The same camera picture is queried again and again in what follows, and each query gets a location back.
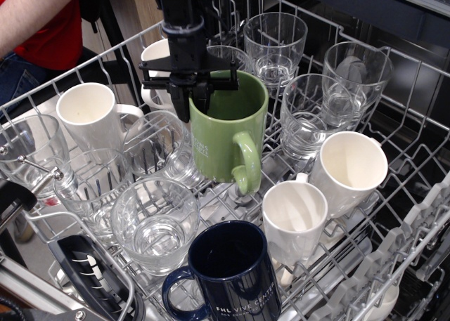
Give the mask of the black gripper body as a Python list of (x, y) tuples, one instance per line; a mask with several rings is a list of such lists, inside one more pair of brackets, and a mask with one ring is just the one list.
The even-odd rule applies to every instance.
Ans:
[(215, 90), (238, 89), (236, 64), (207, 51), (207, 38), (202, 29), (165, 29), (169, 56), (141, 61), (143, 85), (148, 89), (210, 84)]

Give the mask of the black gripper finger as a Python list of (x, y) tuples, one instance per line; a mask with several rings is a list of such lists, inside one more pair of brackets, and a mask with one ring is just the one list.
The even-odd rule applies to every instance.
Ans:
[(193, 103), (201, 112), (207, 112), (210, 107), (210, 97), (213, 89), (210, 84), (197, 84), (193, 87)]
[(172, 104), (178, 118), (188, 123), (190, 121), (189, 97), (191, 92), (189, 89), (170, 89)]

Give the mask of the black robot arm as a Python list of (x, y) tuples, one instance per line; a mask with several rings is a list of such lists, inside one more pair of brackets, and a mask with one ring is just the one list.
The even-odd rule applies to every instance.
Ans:
[(166, 90), (178, 118), (190, 120), (189, 103), (206, 112), (215, 91), (238, 89), (237, 64), (207, 50), (210, 23), (220, 17), (212, 0), (156, 0), (162, 10), (162, 30), (167, 35), (169, 55), (143, 59), (145, 89)]

